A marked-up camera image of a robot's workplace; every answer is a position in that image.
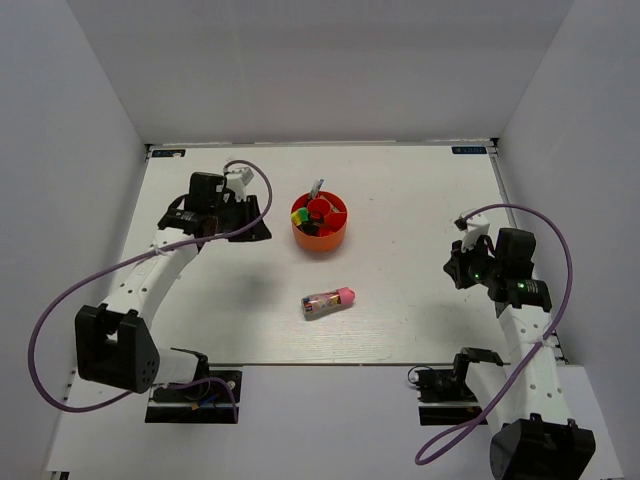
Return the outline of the orange round organizer container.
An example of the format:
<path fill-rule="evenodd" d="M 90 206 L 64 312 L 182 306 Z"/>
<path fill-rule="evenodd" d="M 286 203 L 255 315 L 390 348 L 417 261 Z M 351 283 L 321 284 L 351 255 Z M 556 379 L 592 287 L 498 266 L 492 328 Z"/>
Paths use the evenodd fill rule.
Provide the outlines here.
<path fill-rule="evenodd" d="M 341 245 L 347 230 L 348 210 L 339 196 L 320 190 L 313 199 L 309 193 L 297 198 L 291 207 L 290 219 L 299 247 L 326 253 Z"/>

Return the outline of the green black highlighter marker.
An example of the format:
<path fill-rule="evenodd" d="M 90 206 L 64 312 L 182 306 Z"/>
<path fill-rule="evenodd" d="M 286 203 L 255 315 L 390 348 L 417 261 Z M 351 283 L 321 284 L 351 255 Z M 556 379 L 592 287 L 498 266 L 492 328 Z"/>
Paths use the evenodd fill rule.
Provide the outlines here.
<path fill-rule="evenodd" d="M 295 227 L 300 227 L 304 223 L 309 221 L 309 212 L 303 207 L 293 211 L 290 215 L 291 221 Z"/>

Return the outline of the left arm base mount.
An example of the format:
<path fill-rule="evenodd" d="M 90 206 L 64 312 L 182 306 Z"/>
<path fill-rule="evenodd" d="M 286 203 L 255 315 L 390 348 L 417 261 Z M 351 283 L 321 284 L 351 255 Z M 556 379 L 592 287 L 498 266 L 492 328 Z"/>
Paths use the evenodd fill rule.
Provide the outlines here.
<path fill-rule="evenodd" d="M 188 389 L 154 388 L 146 408 L 147 424 L 236 424 L 240 413 L 243 372 L 214 370 L 209 374 L 224 381 L 207 382 Z"/>

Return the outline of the green pen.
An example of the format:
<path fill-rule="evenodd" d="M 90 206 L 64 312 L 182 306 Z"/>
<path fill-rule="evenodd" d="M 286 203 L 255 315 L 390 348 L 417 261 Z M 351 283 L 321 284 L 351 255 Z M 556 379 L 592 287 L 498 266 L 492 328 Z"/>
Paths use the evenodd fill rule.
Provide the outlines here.
<path fill-rule="evenodd" d="M 316 195 L 318 194 L 318 191 L 320 189 L 320 184 L 321 182 L 319 180 L 316 180 L 311 188 L 311 190 L 309 191 L 308 194 L 308 199 L 312 200 L 316 197 Z"/>

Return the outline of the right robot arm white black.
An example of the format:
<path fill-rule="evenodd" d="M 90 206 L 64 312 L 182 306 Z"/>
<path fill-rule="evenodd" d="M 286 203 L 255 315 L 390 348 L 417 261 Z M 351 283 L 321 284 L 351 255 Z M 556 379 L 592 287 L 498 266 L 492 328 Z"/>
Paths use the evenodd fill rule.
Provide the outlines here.
<path fill-rule="evenodd" d="M 579 427 L 564 397 L 552 344 L 552 302 L 533 276 L 536 240 L 502 228 L 497 240 L 480 220 L 463 227 L 445 272 L 458 289 L 486 288 L 505 336 L 508 360 L 490 350 L 465 348 L 451 374 L 453 390 L 478 400 L 492 431 L 491 472 L 496 479 L 578 479 L 595 450 L 592 431 Z"/>

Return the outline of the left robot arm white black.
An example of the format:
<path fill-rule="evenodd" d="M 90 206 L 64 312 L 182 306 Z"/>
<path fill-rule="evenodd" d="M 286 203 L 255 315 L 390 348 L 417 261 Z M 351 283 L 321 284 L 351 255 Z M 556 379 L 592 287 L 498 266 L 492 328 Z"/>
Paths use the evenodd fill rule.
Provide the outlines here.
<path fill-rule="evenodd" d="M 87 381 L 144 393 L 173 385 L 199 399 L 211 387 L 205 355 L 156 346 L 153 319 L 186 266 L 209 238 L 230 242 L 271 239 L 258 205 L 246 188 L 254 177 L 247 164 L 220 174 L 196 172 L 189 190 L 174 200 L 157 224 L 144 259 L 99 305 L 83 306 L 75 317 L 79 376 Z"/>

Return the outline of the black handled scissors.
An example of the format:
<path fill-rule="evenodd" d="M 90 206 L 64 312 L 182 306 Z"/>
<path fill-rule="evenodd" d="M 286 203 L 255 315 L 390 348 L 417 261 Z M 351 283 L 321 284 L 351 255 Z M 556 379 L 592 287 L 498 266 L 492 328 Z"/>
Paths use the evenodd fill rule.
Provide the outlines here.
<path fill-rule="evenodd" d="M 309 221 L 298 227 L 305 235 L 322 237 L 332 233 L 324 223 L 324 216 L 319 212 L 309 212 Z"/>

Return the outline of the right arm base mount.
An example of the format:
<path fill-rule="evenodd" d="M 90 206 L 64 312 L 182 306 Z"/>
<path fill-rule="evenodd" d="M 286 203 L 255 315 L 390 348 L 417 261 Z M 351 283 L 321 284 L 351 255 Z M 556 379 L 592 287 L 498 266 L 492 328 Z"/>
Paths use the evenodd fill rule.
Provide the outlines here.
<path fill-rule="evenodd" d="M 482 412 L 465 383 L 469 365 L 476 363 L 504 365 L 497 352 L 465 347 L 455 355 L 451 368 L 417 365 L 407 372 L 409 385 L 418 391 L 422 426 L 459 425 Z"/>

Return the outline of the pink capped eraser bottle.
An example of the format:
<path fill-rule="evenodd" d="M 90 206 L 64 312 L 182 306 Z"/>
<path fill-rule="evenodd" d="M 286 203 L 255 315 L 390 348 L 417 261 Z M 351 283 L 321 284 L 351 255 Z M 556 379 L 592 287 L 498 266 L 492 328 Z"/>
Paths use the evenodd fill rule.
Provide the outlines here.
<path fill-rule="evenodd" d="M 314 293 L 301 299 L 301 309 L 307 320 L 315 320 L 334 312 L 350 308 L 356 299 L 355 291 L 348 287 L 323 293 Z"/>

